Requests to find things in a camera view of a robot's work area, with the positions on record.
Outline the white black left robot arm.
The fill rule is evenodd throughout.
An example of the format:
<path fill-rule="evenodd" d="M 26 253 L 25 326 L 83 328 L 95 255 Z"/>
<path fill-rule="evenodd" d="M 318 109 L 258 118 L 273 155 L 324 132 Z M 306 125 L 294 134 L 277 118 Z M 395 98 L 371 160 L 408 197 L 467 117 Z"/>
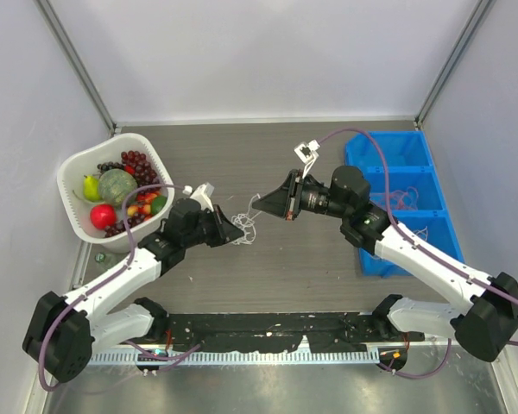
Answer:
<path fill-rule="evenodd" d="M 123 310 L 116 306 L 176 267 L 189 248 L 216 248 L 243 236 L 218 205 L 204 208 L 194 199 L 182 198 L 157 230 L 107 272 L 64 295 L 44 294 L 22 342 L 22 350 L 38 364 L 42 388 L 52 390 L 48 375 L 60 384 L 73 380 L 95 354 L 117 344 L 137 338 L 160 342 L 169 325 L 161 305 L 138 298 Z"/>

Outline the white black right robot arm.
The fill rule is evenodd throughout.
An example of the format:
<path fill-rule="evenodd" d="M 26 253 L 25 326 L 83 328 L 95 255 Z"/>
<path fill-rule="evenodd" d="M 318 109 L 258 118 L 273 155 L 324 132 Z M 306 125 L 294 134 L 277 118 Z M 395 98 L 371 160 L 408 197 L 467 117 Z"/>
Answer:
<path fill-rule="evenodd" d="M 292 170 L 276 190 L 253 208 L 293 221 L 302 211 L 340 219 L 352 246 L 404 269 L 445 299 L 443 304 L 387 296 L 375 309 L 372 328 L 384 341 L 401 332 L 420 332 L 456 340 L 472 356 L 492 362 L 518 330 L 518 282 L 491 276 L 453 259 L 422 240 L 370 199 L 370 182 L 354 166 L 340 166 L 324 185 Z"/>

